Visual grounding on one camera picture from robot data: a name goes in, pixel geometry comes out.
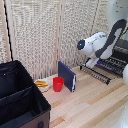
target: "red cup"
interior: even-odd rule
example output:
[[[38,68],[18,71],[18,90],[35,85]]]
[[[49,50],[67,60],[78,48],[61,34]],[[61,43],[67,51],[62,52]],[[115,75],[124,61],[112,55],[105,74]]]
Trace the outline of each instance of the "red cup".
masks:
[[[64,83],[64,79],[61,77],[53,78],[53,89],[55,92],[60,92]]]

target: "bag handle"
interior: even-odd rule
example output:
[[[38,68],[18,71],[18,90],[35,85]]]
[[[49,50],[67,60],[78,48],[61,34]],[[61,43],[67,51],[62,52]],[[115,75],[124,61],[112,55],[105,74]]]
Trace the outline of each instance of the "bag handle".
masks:
[[[43,121],[38,124],[38,128],[44,128],[44,122]]]

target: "wooden countertop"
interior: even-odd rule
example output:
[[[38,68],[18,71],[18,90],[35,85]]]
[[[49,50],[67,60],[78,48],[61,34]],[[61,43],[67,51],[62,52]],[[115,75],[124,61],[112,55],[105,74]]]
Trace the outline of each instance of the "wooden countertop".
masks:
[[[43,93],[51,104],[50,128],[110,128],[128,102],[128,86],[122,78],[106,85],[79,67],[72,71],[77,78],[75,92],[65,86],[54,92],[51,86]],[[52,82],[55,76],[47,79]]]

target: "wooden table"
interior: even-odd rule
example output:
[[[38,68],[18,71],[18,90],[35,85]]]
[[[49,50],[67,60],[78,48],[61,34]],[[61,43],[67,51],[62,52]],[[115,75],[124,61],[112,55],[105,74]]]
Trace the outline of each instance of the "wooden table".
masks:
[[[72,71],[77,78],[75,92],[65,86],[54,92],[51,86],[43,93],[51,104],[50,128],[110,128],[128,102],[128,86],[122,78],[106,85],[79,67]],[[52,82],[55,76],[47,79]]]

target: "panel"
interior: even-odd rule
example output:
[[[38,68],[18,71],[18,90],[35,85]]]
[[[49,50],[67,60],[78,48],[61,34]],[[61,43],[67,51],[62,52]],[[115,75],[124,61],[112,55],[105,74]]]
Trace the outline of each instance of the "panel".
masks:
[[[85,63],[86,57],[78,52],[77,44],[91,34],[97,2],[65,0],[59,59],[69,68]]]
[[[8,62],[10,59],[4,2],[0,1],[0,63]]]
[[[6,0],[13,57],[33,79],[52,75],[59,0]]]
[[[108,23],[105,16],[107,2],[108,0],[100,0],[98,3],[92,35],[97,32],[104,32],[108,35]]]

